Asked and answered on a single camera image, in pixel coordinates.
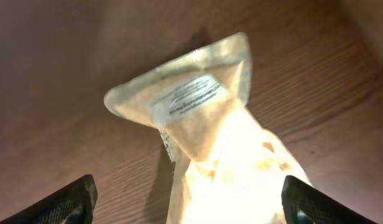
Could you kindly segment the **beige paper pouch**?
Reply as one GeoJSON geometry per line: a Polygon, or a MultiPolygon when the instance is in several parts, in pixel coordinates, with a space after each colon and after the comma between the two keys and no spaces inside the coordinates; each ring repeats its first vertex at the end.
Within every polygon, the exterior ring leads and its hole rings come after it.
{"type": "Polygon", "coordinates": [[[308,177],[247,109],[251,76],[239,32],[105,95],[110,112],[162,135],[175,163],[168,223],[285,223],[285,178],[308,177]]]}

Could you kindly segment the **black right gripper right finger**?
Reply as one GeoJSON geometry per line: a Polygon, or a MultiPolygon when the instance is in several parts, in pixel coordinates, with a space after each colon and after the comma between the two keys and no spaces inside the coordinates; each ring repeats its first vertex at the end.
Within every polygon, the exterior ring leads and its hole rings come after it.
{"type": "Polygon", "coordinates": [[[292,175],[281,197],[288,224],[376,224],[292,175]]]}

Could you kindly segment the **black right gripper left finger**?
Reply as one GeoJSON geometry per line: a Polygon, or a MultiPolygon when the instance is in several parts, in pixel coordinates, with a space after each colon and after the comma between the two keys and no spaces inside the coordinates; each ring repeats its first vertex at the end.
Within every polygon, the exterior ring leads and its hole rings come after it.
{"type": "Polygon", "coordinates": [[[87,174],[0,224],[91,224],[97,199],[95,180],[87,174]]]}

